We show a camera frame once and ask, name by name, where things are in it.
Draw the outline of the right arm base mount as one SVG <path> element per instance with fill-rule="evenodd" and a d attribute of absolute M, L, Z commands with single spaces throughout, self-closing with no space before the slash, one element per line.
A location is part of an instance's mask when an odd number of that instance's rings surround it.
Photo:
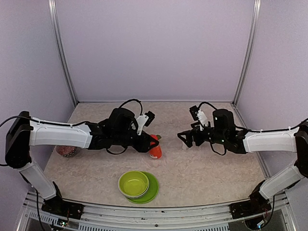
<path fill-rule="evenodd" d="M 270 200 L 260 194 L 260 187 L 265 180 L 260 182 L 249 195 L 249 200 L 230 204 L 233 219 L 244 218 L 271 210 Z"/>

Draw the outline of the red pill bottle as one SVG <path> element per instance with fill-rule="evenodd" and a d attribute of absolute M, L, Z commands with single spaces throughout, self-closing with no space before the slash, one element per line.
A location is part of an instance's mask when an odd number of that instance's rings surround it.
<path fill-rule="evenodd" d="M 153 159 L 159 159 L 162 157 L 162 151 L 161 151 L 161 147 L 160 145 L 158 145 L 157 147 L 151 149 L 149 151 L 150 157 Z"/>

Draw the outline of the green plate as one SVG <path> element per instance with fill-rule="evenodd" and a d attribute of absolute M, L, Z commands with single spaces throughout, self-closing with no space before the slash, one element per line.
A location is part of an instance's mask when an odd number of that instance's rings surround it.
<path fill-rule="evenodd" d="M 157 196 L 157 194 L 159 192 L 159 183 L 158 183 L 157 178 L 149 172 L 143 171 L 143 174 L 145 174 L 147 176 L 147 178 L 149 179 L 149 188 L 148 188 L 147 192 L 144 194 L 144 196 L 142 196 L 140 198 L 137 198 L 137 199 L 127 198 L 129 201 L 131 201 L 132 203 L 135 203 L 135 204 L 149 203 L 150 201 L 152 201 Z"/>

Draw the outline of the aluminium frame post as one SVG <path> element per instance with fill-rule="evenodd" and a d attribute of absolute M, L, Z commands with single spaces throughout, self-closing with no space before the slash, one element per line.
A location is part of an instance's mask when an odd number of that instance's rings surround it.
<path fill-rule="evenodd" d="M 249 31 L 249 36 L 248 36 L 248 42 L 247 42 L 247 47 L 246 47 L 246 51 L 244 55 L 244 62 L 243 62 L 241 73 L 240 73 L 240 79 L 237 84 L 236 92 L 233 98 L 234 106 L 238 105 L 240 101 L 240 96 L 244 89 L 244 82 L 246 80 L 251 56 L 253 53 L 255 37 L 257 33 L 257 24 L 258 24 L 258 19 L 259 19 L 259 14 L 260 14 L 260 8 L 261 8 L 261 0 L 255 0 L 254 7 L 253 7 L 253 13 L 252 13 L 252 20 L 251 20 L 251 25 L 250 25 L 250 31 Z"/>
<path fill-rule="evenodd" d="M 51 23 L 53 26 L 53 31 L 55 35 L 55 41 L 56 41 L 56 46 L 61 62 L 61 67 L 64 73 L 64 79 L 66 82 L 66 85 L 68 87 L 68 92 L 71 98 L 71 101 L 76 107 L 79 103 L 77 99 L 77 94 L 73 85 L 73 81 L 70 76 L 66 56 L 65 56 L 65 51 L 64 51 L 64 46 L 62 42 L 62 37 L 61 37 L 61 30 L 60 30 L 60 24 L 58 20 L 58 15 L 57 15 L 57 8 L 56 8 L 56 1 L 55 0 L 48 0 L 48 6 L 49 6 L 49 11 L 50 11 L 50 16 L 51 16 Z"/>

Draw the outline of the right aluminium frame post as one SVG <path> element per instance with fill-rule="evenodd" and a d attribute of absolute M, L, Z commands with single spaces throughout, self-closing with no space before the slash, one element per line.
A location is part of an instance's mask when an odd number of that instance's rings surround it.
<path fill-rule="evenodd" d="M 237 84 L 236 92 L 233 98 L 234 106 L 238 105 L 240 101 L 240 96 L 244 89 L 244 82 L 246 80 L 251 56 L 253 53 L 255 37 L 257 33 L 257 24 L 258 24 L 258 19 L 259 19 L 259 14 L 260 14 L 260 8 L 261 8 L 261 0 L 255 0 L 254 7 L 253 7 L 253 13 L 252 13 L 252 20 L 251 20 L 251 25 L 250 25 L 250 31 L 249 31 L 249 36 L 248 36 L 248 42 L 247 42 L 247 47 L 246 47 L 246 51 L 244 55 L 244 62 L 243 62 L 241 73 L 240 73 L 240 79 Z"/>

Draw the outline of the small white pill bottle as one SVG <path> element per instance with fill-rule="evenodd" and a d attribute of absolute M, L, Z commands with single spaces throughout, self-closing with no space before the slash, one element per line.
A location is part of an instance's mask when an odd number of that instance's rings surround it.
<path fill-rule="evenodd" d="M 182 150 L 187 150 L 188 149 L 188 147 L 187 147 L 187 145 L 185 143 L 182 143 L 181 148 L 182 148 Z"/>

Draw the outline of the front aluminium rail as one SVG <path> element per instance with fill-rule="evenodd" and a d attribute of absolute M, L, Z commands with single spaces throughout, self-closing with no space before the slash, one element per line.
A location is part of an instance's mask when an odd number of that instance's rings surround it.
<path fill-rule="evenodd" d="M 36 193 L 28 192 L 17 222 L 16 231 L 25 231 L 30 218 L 38 221 Z M 133 207 L 101 205 L 76 200 L 64 199 L 84 206 L 80 220 L 69 218 L 68 230 L 98 231 L 98 230 L 200 230 L 218 228 L 231 222 L 244 221 L 261 214 L 248 217 L 232 218 L 231 204 L 246 202 L 239 200 L 213 205 L 199 205 L 186 207 Z M 295 217 L 288 204 L 285 193 L 275 196 L 274 212 L 282 212 L 282 224 L 287 231 L 298 231 Z M 40 211 L 41 221 L 57 225 L 58 219 L 65 219 L 58 215 Z"/>

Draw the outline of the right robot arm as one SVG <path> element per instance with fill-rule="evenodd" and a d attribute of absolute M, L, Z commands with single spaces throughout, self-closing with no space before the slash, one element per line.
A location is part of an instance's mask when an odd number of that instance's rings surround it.
<path fill-rule="evenodd" d="M 294 127 L 276 130 L 250 130 L 235 125 L 233 113 L 226 109 L 214 110 L 210 125 L 204 112 L 198 107 L 190 108 L 195 121 L 191 130 L 180 132 L 178 138 L 188 147 L 223 145 L 224 152 L 235 154 L 285 151 L 297 154 L 296 161 L 274 176 L 258 184 L 246 203 L 249 213 L 255 214 L 265 205 L 265 200 L 290 188 L 308 176 L 308 122 L 302 121 Z"/>

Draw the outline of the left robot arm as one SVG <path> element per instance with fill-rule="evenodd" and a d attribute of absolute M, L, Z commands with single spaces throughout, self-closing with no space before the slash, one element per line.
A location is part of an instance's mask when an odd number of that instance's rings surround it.
<path fill-rule="evenodd" d="M 67 202 L 54 182 L 30 156 L 30 147 L 39 145 L 70 146 L 88 150 L 109 151 L 117 145 L 132 147 L 139 153 L 147 153 L 159 145 L 159 141 L 143 131 L 155 115 L 147 112 L 139 116 L 126 108 L 115 108 L 110 116 L 99 122 L 77 124 L 58 123 L 31 117 L 28 111 L 12 116 L 14 121 L 6 135 L 5 167 L 17 169 L 26 182 L 41 195 L 45 204 L 57 214 L 67 210 Z"/>

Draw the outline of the left aluminium frame post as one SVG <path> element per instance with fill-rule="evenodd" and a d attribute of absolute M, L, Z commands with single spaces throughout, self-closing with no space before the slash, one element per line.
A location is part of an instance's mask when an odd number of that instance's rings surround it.
<path fill-rule="evenodd" d="M 60 30 L 60 24 L 58 20 L 58 15 L 57 15 L 57 8 L 56 8 L 56 1 L 55 0 L 48 0 L 48 6 L 49 6 L 49 11 L 50 11 L 50 16 L 51 16 L 51 23 L 53 26 L 53 31 L 55 35 L 55 41 L 56 41 L 56 46 L 61 62 L 61 67 L 64 73 L 64 79 L 66 82 L 66 85 L 68 87 L 68 92 L 71 98 L 71 101 L 76 107 L 79 103 L 77 99 L 77 94 L 73 85 L 73 81 L 70 76 L 66 56 L 65 56 L 65 51 L 64 51 L 64 46 L 62 42 L 62 37 L 61 37 L 61 30 Z"/>

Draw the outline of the green bowl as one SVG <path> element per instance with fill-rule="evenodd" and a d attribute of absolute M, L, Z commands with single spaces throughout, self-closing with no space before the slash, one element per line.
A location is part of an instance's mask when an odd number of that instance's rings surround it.
<path fill-rule="evenodd" d="M 129 199 L 137 199 L 148 191 L 150 182 L 148 177 L 140 171 L 128 171 L 118 180 L 118 189 Z"/>

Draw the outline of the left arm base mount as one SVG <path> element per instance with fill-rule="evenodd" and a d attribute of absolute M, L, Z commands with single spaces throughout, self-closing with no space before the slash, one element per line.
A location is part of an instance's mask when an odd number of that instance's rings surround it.
<path fill-rule="evenodd" d="M 66 218 L 81 219 L 84 206 L 80 203 L 66 201 L 62 198 L 57 184 L 53 181 L 56 195 L 52 199 L 44 200 L 41 210 Z"/>

